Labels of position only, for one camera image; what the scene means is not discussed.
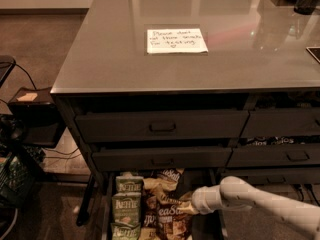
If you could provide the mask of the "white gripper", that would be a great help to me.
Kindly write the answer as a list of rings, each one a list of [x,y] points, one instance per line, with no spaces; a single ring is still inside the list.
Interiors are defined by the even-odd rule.
[[[178,206],[179,211],[190,215],[196,215],[198,212],[201,215],[206,215],[223,208],[219,185],[201,187],[194,193],[189,191],[183,194],[179,200],[191,200],[192,204],[184,202]]]

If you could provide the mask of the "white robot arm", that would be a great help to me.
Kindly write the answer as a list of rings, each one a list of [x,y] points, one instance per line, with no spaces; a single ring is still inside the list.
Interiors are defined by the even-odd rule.
[[[308,240],[320,238],[319,206],[260,190],[235,176],[223,178],[218,185],[196,189],[178,209],[191,215],[206,215],[216,210],[252,207],[272,215]]]

